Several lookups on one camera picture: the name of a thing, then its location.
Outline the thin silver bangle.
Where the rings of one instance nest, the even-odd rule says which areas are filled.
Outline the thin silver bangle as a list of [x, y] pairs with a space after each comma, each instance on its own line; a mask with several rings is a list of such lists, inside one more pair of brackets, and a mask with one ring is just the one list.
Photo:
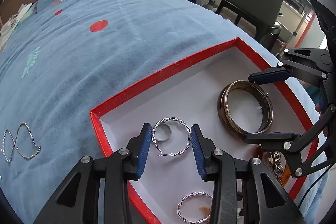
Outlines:
[[[245, 92], [248, 92], [259, 103], [262, 113], [262, 120], [256, 132], [247, 131], [241, 128], [234, 121], [228, 103], [229, 94], [234, 90], [243, 90]], [[221, 93], [218, 96], [217, 110], [222, 125], [230, 133], [236, 134], [237, 136], [265, 133], [271, 127], [274, 118], [273, 105], [268, 97], [268, 93], [264, 92], [264, 90], [258, 84], [243, 80], [234, 81], [222, 89]]]

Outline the amber translucent bangle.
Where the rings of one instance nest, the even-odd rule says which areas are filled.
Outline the amber translucent bangle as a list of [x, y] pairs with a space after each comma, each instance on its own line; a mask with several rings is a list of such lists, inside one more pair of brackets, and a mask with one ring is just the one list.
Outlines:
[[253, 156], [259, 158], [270, 169], [282, 186], [287, 184], [291, 172], [282, 153], [267, 152], [261, 145], [258, 145]]

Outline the dark brown bangle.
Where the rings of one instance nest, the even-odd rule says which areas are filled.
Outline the dark brown bangle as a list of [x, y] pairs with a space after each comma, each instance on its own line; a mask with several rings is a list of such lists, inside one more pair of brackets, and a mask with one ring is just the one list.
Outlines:
[[[262, 113], [256, 99], [248, 92], [234, 90], [229, 94], [228, 103], [234, 121], [247, 131], [256, 132], [262, 120]], [[244, 136], [237, 136], [228, 130], [226, 131], [236, 139], [241, 139]]]

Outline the twisted silver hoop earring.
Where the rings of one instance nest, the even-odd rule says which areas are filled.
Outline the twisted silver hoop earring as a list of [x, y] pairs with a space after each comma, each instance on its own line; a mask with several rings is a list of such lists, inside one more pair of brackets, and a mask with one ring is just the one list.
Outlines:
[[191, 130], [183, 120], [165, 117], [156, 122], [151, 138], [159, 157], [179, 157], [191, 145]]

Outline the red shallow box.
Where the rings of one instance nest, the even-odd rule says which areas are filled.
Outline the red shallow box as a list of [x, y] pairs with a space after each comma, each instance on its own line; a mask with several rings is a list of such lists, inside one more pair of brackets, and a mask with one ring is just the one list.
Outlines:
[[[138, 135], [144, 123], [153, 127], [165, 117], [176, 117], [189, 127], [198, 124], [207, 138], [232, 157], [249, 160], [255, 145], [244, 144], [222, 126], [218, 96], [227, 84], [247, 80], [251, 73], [276, 64], [261, 48], [240, 38], [209, 47], [145, 77], [90, 111], [98, 142], [105, 156]], [[303, 134], [318, 119], [314, 103], [293, 78], [262, 87], [273, 104], [270, 132]], [[151, 145], [145, 173], [129, 183], [131, 204], [147, 223], [183, 223], [177, 203], [190, 192], [213, 191], [202, 182], [191, 147], [179, 157], [159, 157]]]

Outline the blue patterned bedspread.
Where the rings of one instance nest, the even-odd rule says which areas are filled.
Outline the blue patterned bedspread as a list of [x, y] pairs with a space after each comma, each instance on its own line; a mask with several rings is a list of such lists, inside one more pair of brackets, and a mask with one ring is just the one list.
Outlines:
[[234, 38], [276, 57], [231, 21], [187, 0], [38, 0], [1, 52], [1, 130], [32, 155], [1, 156], [1, 189], [33, 223], [84, 155], [102, 152], [90, 109], [193, 53]]

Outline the white garment on bed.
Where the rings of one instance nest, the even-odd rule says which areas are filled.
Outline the white garment on bed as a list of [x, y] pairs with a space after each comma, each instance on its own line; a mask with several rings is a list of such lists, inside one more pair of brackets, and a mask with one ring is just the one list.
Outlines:
[[21, 5], [18, 12], [15, 15], [12, 15], [9, 20], [1, 28], [1, 51], [6, 47], [7, 41], [14, 32], [14, 30], [22, 23], [26, 18], [27, 14], [33, 4], [28, 3]]

